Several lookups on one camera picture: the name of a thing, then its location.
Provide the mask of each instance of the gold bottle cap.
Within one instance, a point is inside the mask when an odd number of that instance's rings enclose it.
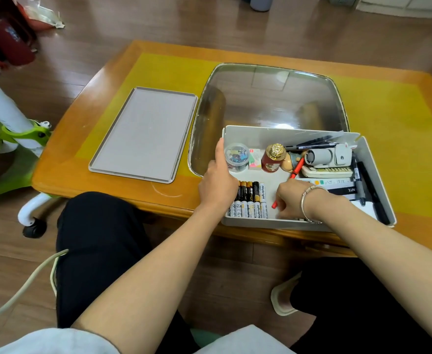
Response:
[[[271,144],[267,146],[266,153],[272,160],[283,160],[286,156],[286,150],[282,144]]]

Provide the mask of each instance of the hand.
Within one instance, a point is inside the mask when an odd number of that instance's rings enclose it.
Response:
[[[306,181],[289,179],[278,186],[276,200],[278,203],[279,217],[281,219],[303,219],[301,208],[302,195],[304,191],[313,184]],[[323,189],[313,189],[305,197],[304,211],[310,220],[320,220],[317,214],[317,204],[331,200],[332,196]]]
[[[229,173],[227,168],[224,138],[219,139],[216,144],[215,159],[209,162],[208,170],[198,185],[198,190],[200,206],[212,206],[222,217],[236,198],[239,188],[239,181]]]

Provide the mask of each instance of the chair wheel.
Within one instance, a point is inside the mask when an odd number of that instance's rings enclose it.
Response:
[[[24,226],[23,236],[28,238],[40,238],[46,232],[46,229],[46,221],[34,218],[34,223],[31,226]]]

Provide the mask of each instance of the white storage box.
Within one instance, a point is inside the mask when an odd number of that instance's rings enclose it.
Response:
[[[262,128],[254,126],[228,125],[223,129],[223,137],[225,144],[242,143],[249,148],[265,149],[269,144],[280,143],[283,145],[296,145],[302,142],[308,142],[313,139],[320,138],[326,135],[334,135],[336,132],[319,131],[319,130],[296,130],[296,129],[278,129],[278,128]],[[357,145],[355,154],[358,161],[363,161],[365,168],[370,176],[370,179],[375,187],[378,198],[384,207],[386,216],[388,217],[388,226],[396,224],[396,217],[383,186],[382,179],[378,173],[378,169],[373,160],[372,153],[368,148],[365,137],[359,133],[345,132],[343,136],[336,138],[336,142],[348,143],[349,145]],[[290,174],[279,168],[274,173],[267,173],[263,170],[244,170],[239,173],[231,173],[240,181],[258,181],[265,184],[266,202],[268,208],[268,219],[252,219],[238,218],[225,216],[222,223],[226,226],[242,226],[242,227],[261,227],[261,228],[284,228],[309,231],[330,231],[324,224],[316,225],[307,221],[300,220],[281,220],[277,219],[278,209],[272,208],[272,203],[275,201],[275,194],[280,183],[285,182]]]

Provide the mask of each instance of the cable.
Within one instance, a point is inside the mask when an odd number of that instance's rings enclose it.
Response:
[[[57,266],[57,260],[60,256],[65,255],[68,252],[68,250],[63,250],[60,252],[57,252],[55,254],[53,254],[52,256],[50,256],[47,260],[45,260],[44,262],[42,262],[35,270],[33,273],[31,273],[31,275],[29,276],[28,280],[26,282],[24,282],[24,285],[19,289],[18,292],[16,292],[16,294],[10,298],[10,300],[8,302],[6,302],[5,304],[3,304],[0,307],[0,315],[6,311],[8,308],[10,308],[18,299],[19,297],[21,297],[23,295],[23,293],[26,291],[26,289],[29,288],[29,286],[31,285],[31,283],[36,279],[37,275],[39,274],[39,272],[46,267],[49,262],[51,262],[52,260],[54,261],[54,265],[52,266],[52,271],[55,272],[56,266]],[[55,281],[53,280],[53,272],[51,272],[50,274],[50,278],[51,278],[51,285],[52,285],[52,289],[54,290],[54,293],[57,295],[57,290],[56,290],[56,286],[55,286]]]

